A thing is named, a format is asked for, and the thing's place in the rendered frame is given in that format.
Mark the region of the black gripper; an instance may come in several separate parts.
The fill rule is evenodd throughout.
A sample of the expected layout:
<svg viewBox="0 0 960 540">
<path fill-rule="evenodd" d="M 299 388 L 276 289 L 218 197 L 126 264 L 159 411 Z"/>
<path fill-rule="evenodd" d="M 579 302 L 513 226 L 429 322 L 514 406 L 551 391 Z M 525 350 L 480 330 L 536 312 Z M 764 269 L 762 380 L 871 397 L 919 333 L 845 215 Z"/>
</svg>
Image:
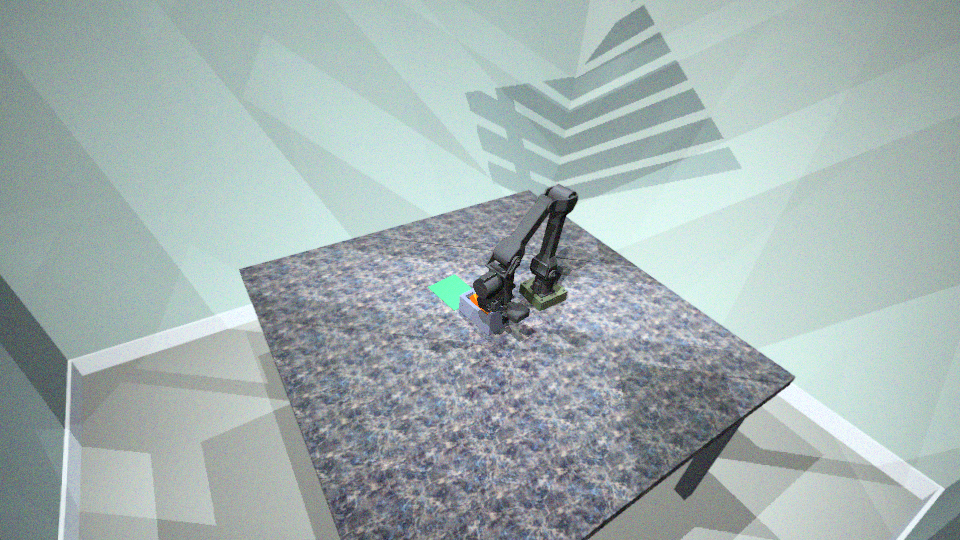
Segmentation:
<svg viewBox="0 0 960 540">
<path fill-rule="evenodd" d="M 514 288 L 516 288 L 516 285 L 513 283 L 511 287 L 500 288 L 498 290 L 498 292 L 503 295 L 504 298 L 504 302 L 501 306 L 503 306 L 505 310 L 500 312 L 502 314 L 502 324 L 505 324 L 508 319 L 510 319 L 513 323 L 518 323 L 529 316 L 530 310 L 527 307 L 521 303 L 517 304 L 516 302 L 511 301 L 511 299 L 514 298 L 514 295 L 512 294 L 512 289 Z"/>
</svg>

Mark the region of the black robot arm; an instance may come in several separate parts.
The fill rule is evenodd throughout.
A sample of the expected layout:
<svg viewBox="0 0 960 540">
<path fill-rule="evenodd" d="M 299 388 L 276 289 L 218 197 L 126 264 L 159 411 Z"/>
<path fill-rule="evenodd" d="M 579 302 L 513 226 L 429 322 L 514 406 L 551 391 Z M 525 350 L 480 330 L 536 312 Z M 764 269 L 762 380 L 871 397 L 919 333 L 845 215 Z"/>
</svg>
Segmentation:
<svg viewBox="0 0 960 540">
<path fill-rule="evenodd" d="M 525 254 L 525 246 L 549 215 L 540 253 L 531 260 L 530 271 L 536 275 L 530 288 L 540 297 L 555 293 L 561 274 L 557 272 L 555 253 L 566 216 L 578 201 L 576 192 L 557 184 L 545 189 L 512 235 L 504 238 L 493 250 L 486 267 L 489 271 L 473 283 L 479 296 L 478 306 L 485 312 L 496 312 L 504 302 L 498 290 L 513 285 L 514 274 Z M 497 265 L 494 261 L 499 262 Z M 497 292 L 496 292 L 497 291 Z"/>
</svg>

